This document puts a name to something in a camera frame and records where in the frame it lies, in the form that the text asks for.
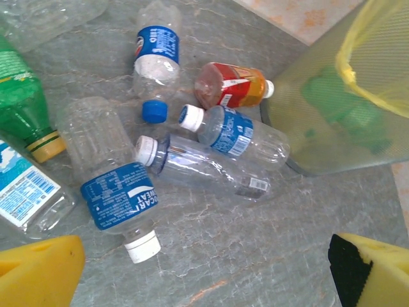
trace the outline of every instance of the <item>blue bottle cap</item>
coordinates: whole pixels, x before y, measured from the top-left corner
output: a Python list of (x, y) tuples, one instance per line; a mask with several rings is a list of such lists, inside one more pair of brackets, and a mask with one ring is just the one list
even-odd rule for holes
[(167, 104), (160, 100), (148, 100), (142, 105), (142, 118), (147, 123), (163, 123), (167, 119)]

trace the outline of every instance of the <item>yellow plastic bag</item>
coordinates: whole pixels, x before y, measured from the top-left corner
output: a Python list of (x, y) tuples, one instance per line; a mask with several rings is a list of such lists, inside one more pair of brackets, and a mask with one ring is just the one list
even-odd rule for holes
[(409, 1), (369, 0), (336, 56), (348, 89), (409, 118)]

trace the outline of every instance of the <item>white bottle cap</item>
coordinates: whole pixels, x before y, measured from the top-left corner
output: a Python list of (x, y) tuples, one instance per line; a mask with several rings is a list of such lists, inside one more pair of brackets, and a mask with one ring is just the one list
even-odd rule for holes
[(183, 107), (179, 117), (179, 125), (182, 128), (196, 132), (203, 121), (205, 111), (200, 107), (187, 104)]
[(159, 253), (160, 243), (155, 231), (152, 230), (144, 237), (125, 244), (125, 248), (133, 263), (139, 264)]
[(266, 89), (263, 98), (270, 98), (274, 94), (274, 83), (266, 80)]
[(135, 160), (145, 166), (151, 166), (156, 157), (158, 141), (149, 136), (140, 136), (135, 147)]

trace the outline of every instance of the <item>empty plastic bottle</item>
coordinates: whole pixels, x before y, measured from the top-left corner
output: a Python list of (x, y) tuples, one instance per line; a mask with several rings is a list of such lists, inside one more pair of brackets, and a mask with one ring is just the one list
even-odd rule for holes
[(39, 78), (7, 40), (0, 36), (0, 130), (19, 138), (37, 162), (65, 150), (50, 126)]
[(200, 143), (269, 171), (283, 166), (289, 155), (284, 133), (228, 107), (215, 106), (205, 112), (187, 104), (181, 111), (179, 124), (197, 132)]
[(263, 171), (255, 172), (248, 163), (239, 165), (208, 146), (173, 134), (158, 140), (141, 136), (135, 159), (172, 184), (251, 200), (270, 192), (270, 181)]
[(78, 201), (65, 184), (0, 140), (0, 220), (6, 232), (46, 239)]
[(116, 111), (102, 97), (77, 100), (59, 114), (58, 127), (96, 226), (122, 234), (134, 263), (156, 255), (158, 198)]
[(2, 0), (0, 35), (20, 52), (101, 15), (109, 0)]
[(254, 107), (274, 93), (274, 84), (255, 68), (207, 63), (201, 69), (194, 93), (207, 110), (213, 106)]
[(175, 6), (156, 0), (139, 10), (134, 90), (143, 102), (143, 119), (163, 123), (166, 102), (179, 84), (181, 14)]

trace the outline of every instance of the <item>red bottle label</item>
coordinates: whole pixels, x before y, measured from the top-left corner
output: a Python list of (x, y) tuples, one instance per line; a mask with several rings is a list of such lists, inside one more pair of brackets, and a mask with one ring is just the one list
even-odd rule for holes
[(222, 63), (214, 63), (214, 66), (223, 76), (222, 95), (217, 104), (232, 108), (246, 106), (244, 100), (249, 95), (251, 86), (259, 81), (256, 71)]

